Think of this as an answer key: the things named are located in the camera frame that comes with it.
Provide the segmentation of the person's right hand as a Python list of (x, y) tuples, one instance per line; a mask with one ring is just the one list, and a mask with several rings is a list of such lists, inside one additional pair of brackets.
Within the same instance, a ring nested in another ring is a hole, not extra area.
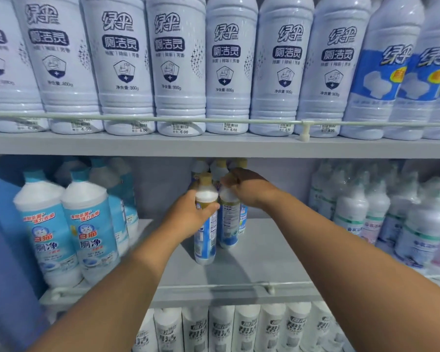
[(264, 177), (249, 169), (242, 169), (241, 195), (237, 196), (247, 206), (265, 209), (268, 204), (281, 192)]

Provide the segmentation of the person's left hand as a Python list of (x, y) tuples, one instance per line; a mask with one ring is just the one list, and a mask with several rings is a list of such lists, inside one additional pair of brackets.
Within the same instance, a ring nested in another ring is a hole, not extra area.
[(181, 195), (165, 214), (158, 230), (172, 243), (180, 244), (193, 236), (208, 217), (198, 217), (195, 209), (195, 189)]

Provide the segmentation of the yellow cap cleaner bottle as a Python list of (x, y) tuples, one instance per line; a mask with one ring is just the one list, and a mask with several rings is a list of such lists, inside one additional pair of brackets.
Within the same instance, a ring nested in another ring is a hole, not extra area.
[[(212, 174), (204, 172), (199, 175), (199, 185), (195, 195), (197, 209), (205, 209), (217, 203), (218, 189), (212, 182)], [(194, 257), (199, 265), (211, 264), (216, 255), (217, 211), (210, 215), (194, 236)]]
[(233, 190), (225, 184), (220, 186), (220, 223), (218, 238), (220, 246), (228, 250), (238, 242), (241, 202)]

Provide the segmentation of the person's right forearm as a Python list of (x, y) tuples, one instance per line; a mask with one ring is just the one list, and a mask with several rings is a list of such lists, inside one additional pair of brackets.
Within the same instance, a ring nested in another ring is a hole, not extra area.
[(440, 352), (440, 287), (273, 188), (258, 200), (358, 352)]

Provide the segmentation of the person's left forearm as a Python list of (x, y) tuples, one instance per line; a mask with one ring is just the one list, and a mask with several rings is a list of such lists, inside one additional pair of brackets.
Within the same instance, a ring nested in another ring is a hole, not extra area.
[(130, 352), (170, 256), (185, 239), (154, 232), (26, 352)]

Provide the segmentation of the cluster of yellow capped bottles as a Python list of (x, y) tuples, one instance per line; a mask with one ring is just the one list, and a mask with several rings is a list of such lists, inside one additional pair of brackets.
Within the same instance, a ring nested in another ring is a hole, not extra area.
[[(213, 185), (220, 189), (220, 179), (225, 176), (229, 170), (235, 167), (247, 168), (248, 160), (246, 158), (236, 158), (228, 161), (227, 159), (217, 158), (211, 165), (208, 165), (206, 159), (198, 158), (194, 161), (191, 168), (191, 182), (196, 182), (199, 180), (199, 176), (203, 172), (210, 172), (212, 174)], [(240, 205), (240, 216), (239, 216), (239, 235), (243, 235), (246, 232), (247, 223), (247, 212), (248, 207), (243, 203)]]

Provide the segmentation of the grey upper shelf board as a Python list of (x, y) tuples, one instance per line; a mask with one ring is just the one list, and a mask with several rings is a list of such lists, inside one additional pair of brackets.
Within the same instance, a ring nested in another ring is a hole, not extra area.
[(311, 138), (204, 134), (169, 137), (158, 133), (58, 135), (52, 132), (0, 133), (0, 154), (131, 157), (223, 157), (294, 159), (440, 159), (440, 140), (364, 141), (345, 137)]

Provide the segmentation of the grey shelf board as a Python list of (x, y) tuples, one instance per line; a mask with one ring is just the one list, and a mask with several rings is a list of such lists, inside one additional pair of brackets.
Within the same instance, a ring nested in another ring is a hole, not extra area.
[[(244, 284), (311, 281), (300, 261), (271, 219), (248, 219), (247, 231), (231, 249), (217, 248), (214, 262), (202, 266), (194, 259), (194, 241), (181, 243), (158, 285)], [(156, 290), (150, 308), (228, 306), (322, 300), (316, 287), (279, 289), (277, 296), (264, 290), (208, 292)]]
[(169, 137), (158, 133), (58, 135), (52, 132), (0, 133), (0, 154), (131, 157), (223, 157), (294, 159), (440, 159), (440, 140), (364, 141), (345, 137), (311, 138), (204, 134)]

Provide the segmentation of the grey middle shelf board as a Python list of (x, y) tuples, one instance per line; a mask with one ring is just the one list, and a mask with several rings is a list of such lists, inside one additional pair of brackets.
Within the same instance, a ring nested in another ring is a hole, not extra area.
[[(181, 243), (158, 285), (244, 284), (311, 281), (300, 261), (271, 219), (248, 219), (247, 231), (231, 249), (217, 248), (214, 262), (202, 266), (194, 259), (194, 241)], [(322, 300), (316, 287), (279, 289), (277, 296), (264, 290), (208, 292), (156, 290), (150, 308), (228, 306)]]

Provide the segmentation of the group of teal cap bottles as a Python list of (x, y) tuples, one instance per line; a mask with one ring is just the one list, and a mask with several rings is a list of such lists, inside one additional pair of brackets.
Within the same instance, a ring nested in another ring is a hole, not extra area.
[(63, 187), (33, 168), (13, 198), (50, 288), (94, 285), (128, 252), (129, 230), (120, 177), (101, 157), (70, 171)]

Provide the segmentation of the row of white slim bottles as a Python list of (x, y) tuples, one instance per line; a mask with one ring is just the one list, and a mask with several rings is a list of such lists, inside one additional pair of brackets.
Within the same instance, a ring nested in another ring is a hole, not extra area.
[(324, 301), (149, 309), (130, 352), (356, 352)]

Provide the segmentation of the row of white dark-label bottles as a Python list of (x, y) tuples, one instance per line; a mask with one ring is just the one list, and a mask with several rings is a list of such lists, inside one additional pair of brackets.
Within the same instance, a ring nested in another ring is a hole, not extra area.
[[(357, 53), (370, 0), (0, 0), (0, 111), (299, 120), (318, 34)], [(341, 121), (347, 99), (304, 120)], [(302, 134), (284, 124), (0, 118), (8, 134)]]

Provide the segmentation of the group of green pink label bottles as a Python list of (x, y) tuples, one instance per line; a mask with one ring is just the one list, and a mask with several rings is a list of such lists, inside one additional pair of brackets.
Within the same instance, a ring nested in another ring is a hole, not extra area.
[(440, 176), (420, 182), (404, 159), (323, 159), (307, 205), (424, 275), (440, 277)]

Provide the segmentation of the blue shelf side panel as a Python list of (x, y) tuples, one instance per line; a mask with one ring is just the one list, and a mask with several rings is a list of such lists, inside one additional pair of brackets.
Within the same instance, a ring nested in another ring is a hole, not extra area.
[(48, 327), (31, 285), (0, 232), (0, 342), (22, 351)]

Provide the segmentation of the white upper shelf rail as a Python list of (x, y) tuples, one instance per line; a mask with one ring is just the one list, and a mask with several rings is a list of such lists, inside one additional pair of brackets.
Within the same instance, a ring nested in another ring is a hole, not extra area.
[(60, 113), (60, 112), (45, 112), (43, 114), (27, 114), (24, 112), (16, 111), (0, 111), (0, 118), (2, 119), (15, 119), (15, 118), (44, 118), (50, 120), (103, 120), (103, 121), (115, 121), (115, 122), (134, 122), (134, 121), (147, 121), (147, 122), (179, 122), (179, 123), (235, 123), (235, 124), (284, 124), (284, 125), (299, 125), (302, 126), (302, 134), (300, 141), (308, 142), (310, 141), (311, 126), (317, 125), (330, 125), (330, 126), (359, 126), (359, 127), (407, 127), (407, 128), (440, 128), (440, 122), (375, 122), (375, 121), (327, 121), (327, 120), (280, 120), (268, 118), (265, 120), (261, 119), (188, 119), (181, 118), (180, 116), (175, 117), (152, 117), (144, 115), (124, 115), (124, 114), (114, 114), (114, 115), (97, 115), (82, 113), (71, 115), (70, 113)]

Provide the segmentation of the white shelf rail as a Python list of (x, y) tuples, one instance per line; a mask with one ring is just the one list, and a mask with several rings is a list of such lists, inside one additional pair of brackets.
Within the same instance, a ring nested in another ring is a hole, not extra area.
[[(440, 274), (427, 274), (425, 275), (429, 280), (440, 282)], [(269, 296), (277, 296), (277, 291), (279, 289), (292, 289), (292, 288), (314, 288), (312, 281), (302, 281), (302, 282), (256, 282), (256, 283), (244, 283), (244, 284), (197, 284), (197, 285), (161, 285), (158, 290), (162, 292), (180, 292), (180, 291), (227, 291), (227, 290), (250, 290), (259, 288), (264, 290)], [(80, 297), (89, 291), (90, 287), (87, 285), (78, 285), (75, 288), (54, 288), (48, 289), (44, 295), (41, 297), (40, 301), (44, 303), (55, 303), (63, 299), (74, 299), (75, 297)]]
[(268, 118), (265, 120), (261, 119), (188, 119), (181, 118), (180, 116), (175, 117), (152, 117), (144, 115), (124, 115), (124, 114), (114, 114), (114, 115), (97, 115), (82, 113), (71, 115), (70, 113), (60, 113), (60, 112), (45, 112), (43, 114), (27, 114), (24, 112), (16, 111), (0, 111), (0, 118), (2, 119), (15, 119), (15, 118), (44, 118), (50, 120), (103, 120), (103, 121), (115, 121), (115, 122), (134, 122), (134, 121), (147, 121), (147, 122), (179, 122), (179, 123), (235, 123), (235, 124), (284, 124), (284, 125), (299, 125), (302, 126), (302, 134), (300, 141), (308, 142), (310, 141), (311, 126), (317, 125), (330, 125), (330, 126), (359, 126), (359, 127), (407, 127), (407, 128), (440, 128), (440, 122), (375, 122), (375, 121), (327, 121), (327, 120), (280, 120)]

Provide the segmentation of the white middle shelf rail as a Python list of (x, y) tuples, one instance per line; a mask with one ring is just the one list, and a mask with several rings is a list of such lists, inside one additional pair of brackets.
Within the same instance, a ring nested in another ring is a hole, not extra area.
[[(429, 280), (440, 282), (440, 274), (427, 274), (425, 275)], [(302, 282), (256, 282), (256, 283), (244, 283), (244, 284), (197, 284), (197, 285), (161, 285), (158, 290), (162, 292), (180, 292), (180, 291), (227, 291), (227, 290), (250, 290), (259, 288), (264, 290), (269, 296), (277, 296), (277, 291), (279, 289), (292, 289), (292, 288), (314, 288), (312, 281), (302, 281)], [(44, 295), (41, 297), (40, 301), (44, 303), (55, 303), (63, 299), (74, 299), (75, 297), (80, 297), (89, 291), (90, 287), (87, 285), (78, 285), (75, 288), (54, 288), (48, 289)]]

